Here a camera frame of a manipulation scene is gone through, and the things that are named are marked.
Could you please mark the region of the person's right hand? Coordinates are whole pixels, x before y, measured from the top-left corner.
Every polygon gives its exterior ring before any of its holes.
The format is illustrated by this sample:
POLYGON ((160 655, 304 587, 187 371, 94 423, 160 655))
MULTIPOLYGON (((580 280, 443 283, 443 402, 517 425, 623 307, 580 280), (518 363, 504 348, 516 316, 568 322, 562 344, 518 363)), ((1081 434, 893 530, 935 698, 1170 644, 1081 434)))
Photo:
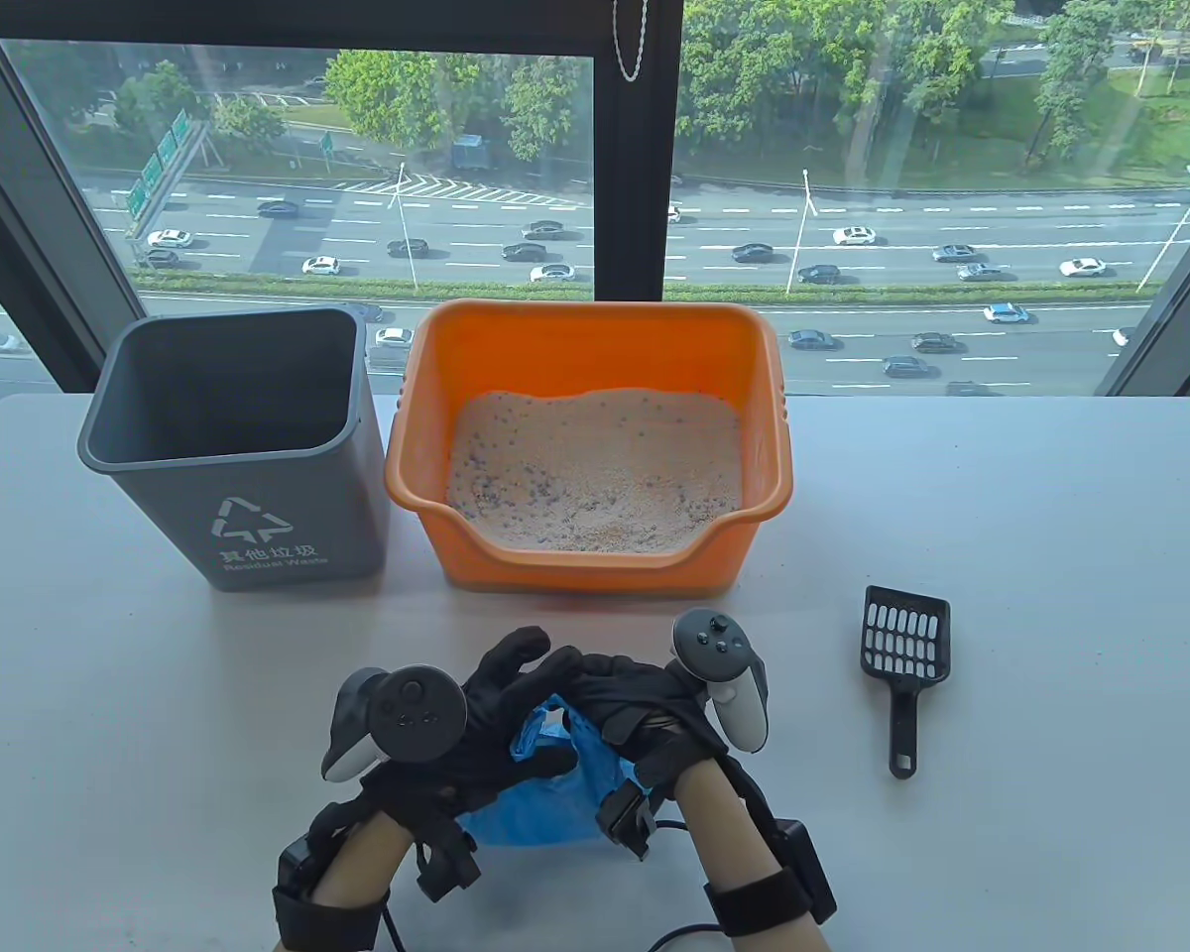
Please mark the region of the person's right hand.
POLYGON ((640 787, 675 798, 690 768, 728 754, 704 715, 702 688, 678 660, 658 666, 627 654, 581 654, 560 699, 631 763, 640 787))

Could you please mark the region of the person's left hand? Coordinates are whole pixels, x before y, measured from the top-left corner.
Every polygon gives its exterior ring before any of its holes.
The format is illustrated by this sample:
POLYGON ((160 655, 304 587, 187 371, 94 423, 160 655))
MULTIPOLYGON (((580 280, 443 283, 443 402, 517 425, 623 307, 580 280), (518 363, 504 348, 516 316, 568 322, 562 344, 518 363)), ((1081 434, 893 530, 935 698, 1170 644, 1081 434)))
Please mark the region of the person's left hand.
POLYGON ((424 665, 392 672, 367 720, 386 760, 361 779, 361 793, 419 837, 524 781, 574 770, 572 750, 541 749, 518 760, 512 749, 532 713, 575 679, 581 654, 552 647, 545 630, 528 626, 505 635, 463 684, 424 665))

